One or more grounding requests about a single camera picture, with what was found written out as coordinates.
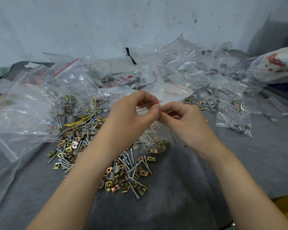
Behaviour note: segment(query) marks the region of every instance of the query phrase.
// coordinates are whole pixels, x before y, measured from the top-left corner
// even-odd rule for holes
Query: table
[[[12,79],[25,64],[13,65],[6,78]],[[203,114],[270,197],[288,194],[288,116],[272,123],[263,115],[252,115],[251,138],[215,127],[216,115]],[[59,186],[65,173],[53,170],[54,162],[48,164],[45,156],[55,148],[45,143],[14,163],[0,152],[0,229],[24,229]],[[191,149],[176,145],[156,155],[156,163],[150,165],[153,175],[139,180],[148,191],[138,201],[132,191],[98,190],[87,229],[213,230],[231,224],[215,173]]]

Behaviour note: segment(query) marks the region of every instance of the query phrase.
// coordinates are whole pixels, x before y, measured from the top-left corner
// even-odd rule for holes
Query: table surface
[[[6,78],[25,70],[25,64],[13,65]],[[288,116],[272,123],[252,114],[253,137],[248,137],[215,127],[216,115],[203,114],[270,197],[288,194]],[[45,156],[55,148],[45,143],[13,163],[0,152],[0,229],[24,229],[61,183],[64,171],[53,170],[54,161],[48,164]],[[150,169],[153,175],[139,179],[148,191],[138,201],[133,192],[112,194],[99,189],[87,229],[212,230],[231,223],[215,173],[188,147],[176,145],[156,155]]]

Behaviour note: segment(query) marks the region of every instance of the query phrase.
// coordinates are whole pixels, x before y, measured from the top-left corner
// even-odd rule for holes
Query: wall
[[[0,66],[41,52],[123,55],[123,45],[231,41],[251,54],[288,45],[288,0],[0,0]]]

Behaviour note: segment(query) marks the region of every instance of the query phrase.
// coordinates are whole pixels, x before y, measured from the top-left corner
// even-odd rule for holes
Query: black strap
[[[130,56],[132,62],[134,65],[136,65],[137,63],[134,61],[134,59],[131,57],[131,55],[129,54],[129,48],[126,48],[126,51],[127,51],[127,55]]]

